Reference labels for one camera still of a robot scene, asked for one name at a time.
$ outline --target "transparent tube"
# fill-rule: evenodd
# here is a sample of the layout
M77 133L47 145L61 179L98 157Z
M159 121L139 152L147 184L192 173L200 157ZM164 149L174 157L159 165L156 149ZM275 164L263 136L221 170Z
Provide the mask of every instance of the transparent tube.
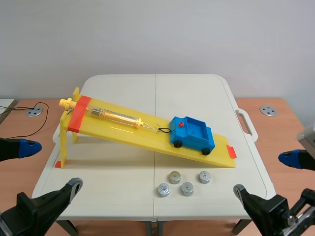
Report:
M131 117L128 115L120 114L117 112L113 112L91 105L87 106L87 113L90 114L91 116L97 116L103 119L115 121L126 125L131 125L137 128L143 125L143 122L141 122L140 118Z

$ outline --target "gray device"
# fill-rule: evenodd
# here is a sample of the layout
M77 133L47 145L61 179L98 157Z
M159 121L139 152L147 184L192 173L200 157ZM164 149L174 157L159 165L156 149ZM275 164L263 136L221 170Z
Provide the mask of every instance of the gray device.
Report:
M315 122L297 135L297 140L315 159Z

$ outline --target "metal mount plate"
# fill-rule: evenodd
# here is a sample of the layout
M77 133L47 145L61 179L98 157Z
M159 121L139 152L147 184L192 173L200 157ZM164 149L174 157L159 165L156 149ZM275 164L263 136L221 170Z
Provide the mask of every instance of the metal mount plate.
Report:
M28 111L26 112L26 115L28 117L35 117L37 115L40 115L43 112L43 108L42 107L34 107L34 109L28 109Z
M260 107L261 113L263 113L266 116L273 117L277 114L277 111L272 106L262 106Z

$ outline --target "cylindrical weight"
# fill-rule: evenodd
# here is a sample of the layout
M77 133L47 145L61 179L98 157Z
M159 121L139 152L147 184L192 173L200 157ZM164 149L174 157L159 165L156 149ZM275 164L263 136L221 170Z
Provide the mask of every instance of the cylindrical weight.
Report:
M211 179L210 173L207 171L202 171L199 174L199 180L202 183L209 183Z
M177 171L172 171L172 172L169 174L169 181L170 181L172 184L177 184L177 183L179 183L179 181L181 181L181 174L178 173Z
M170 192L170 188L168 186L167 183L161 183L158 187L157 187L157 191L159 193L159 195L161 197L167 197L167 195Z
M182 185L182 193L185 196L190 196L193 193L193 185L189 182L183 183Z

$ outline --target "table handle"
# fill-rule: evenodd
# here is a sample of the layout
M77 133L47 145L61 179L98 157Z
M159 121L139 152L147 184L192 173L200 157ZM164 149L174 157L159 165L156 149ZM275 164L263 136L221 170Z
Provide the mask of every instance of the table handle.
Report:
M239 115L240 117L242 117L244 123L245 123L245 126L248 130L248 132L250 133L251 137L252 137L252 140L254 142L257 141L258 139L258 134L255 130L255 127L254 125L252 124L252 121L251 121L251 118L250 116L248 115L248 113L246 111L244 111L243 109L239 109L237 111L237 115Z

